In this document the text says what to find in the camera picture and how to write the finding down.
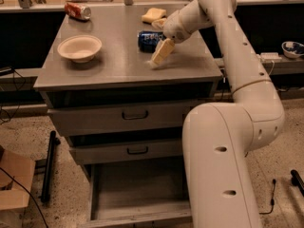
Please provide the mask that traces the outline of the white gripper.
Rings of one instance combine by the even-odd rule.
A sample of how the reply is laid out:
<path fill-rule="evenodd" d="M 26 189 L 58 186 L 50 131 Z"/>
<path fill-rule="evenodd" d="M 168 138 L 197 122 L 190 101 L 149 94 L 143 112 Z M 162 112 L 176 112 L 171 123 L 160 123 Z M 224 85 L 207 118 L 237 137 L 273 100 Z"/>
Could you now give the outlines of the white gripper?
<path fill-rule="evenodd" d="M 166 59 L 174 50 L 175 44 L 180 44 L 187 40 L 191 34 L 185 29 L 182 23 L 182 15 L 180 10 L 176 10 L 167 19 L 162 18 L 152 22 L 154 29 L 163 30 L 166 37 L 160 40 L 156 46 L 155 52 L 151 57 L 153 67 L 158 67 L 161 62 Z"/>

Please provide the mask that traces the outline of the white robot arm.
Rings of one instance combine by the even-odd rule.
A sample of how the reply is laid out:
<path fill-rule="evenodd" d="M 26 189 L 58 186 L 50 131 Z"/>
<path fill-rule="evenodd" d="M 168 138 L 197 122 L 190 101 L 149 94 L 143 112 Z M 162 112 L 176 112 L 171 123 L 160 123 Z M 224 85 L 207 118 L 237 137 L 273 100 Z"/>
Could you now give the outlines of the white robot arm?
<path fill-rule="evenodd" d="M 262 228 L 246 153 L 271 143 L 284 124 L 282 102 L 235 17 L 235 0 L 194 0 L 162 26 L 151 58 L 158 67 L 193 32 L 216 30 L 230 103 L 194 107 L 182 128 L 193 228 Z"/>

